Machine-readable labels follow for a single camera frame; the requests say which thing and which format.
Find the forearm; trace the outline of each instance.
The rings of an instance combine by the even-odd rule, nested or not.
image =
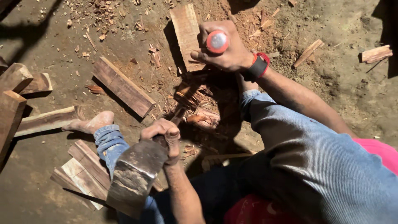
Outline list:
[[[271,68],[256,81],[278,104],[317,120],[337,133],[357,136],[341,116],[311,90]]]
[[[192,187],[180,162],[165,166],[171,204],[177,223],[205,223],[199,196]]]

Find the black watch strap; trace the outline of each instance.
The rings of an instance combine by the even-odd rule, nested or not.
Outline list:
[[[253,65],[246,71],[241,72],[245,81],[251,81],[252,83],[256,81],[257,78],[261,77],[268,67],[268,62],[266,60],[261,60],[260,56],[257,56],[256,61]]]

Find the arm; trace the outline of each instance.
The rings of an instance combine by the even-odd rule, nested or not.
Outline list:
[[[141,139],[152,139],[157,134],[164,135],[169,145],[169,159],[163,169],[170,187],[171,206],[177,223],[205,223],[199,196],[179,162],[179,129],[173,122],[161,118],[142,130]]]
[[[236,27],[231,21],[204,22],[199,28],[202,46],[205,46],[208,34],[214,30],[224,31],[230,40],[230,45],[221,55],[211,55],[206,48],[193,51],[191,52],[193,59],[230,72],[244,71],[251,67],[254,56],[243,45]],[[318,95],[270,67],[256,82],[278,104],[315,119],[337,133],[347,133],[352,138],[357,138],[340,115]]]

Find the jeans cuff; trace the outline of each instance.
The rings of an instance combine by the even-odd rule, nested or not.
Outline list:
[[[96,130],[94,133],[94,139],[97,140],[97,138],[101,138],[102,135],[109,133],[108,131],[120,131],[119,125],[110,124],[110,125],[104,126],[100,129]]]

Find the man's right hand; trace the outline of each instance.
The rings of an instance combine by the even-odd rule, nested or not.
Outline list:
[[[201,49],[191,52],[192,59],[214,65],[228,72],[244,71],[251,67],[254,56],[243,45],[234,23],[230,20],[204,22],[199,29],[198,39]],[[221,55],[214,55],[206,48],[207,36],[215,30],[222,30],[229,39],[229,46]]]

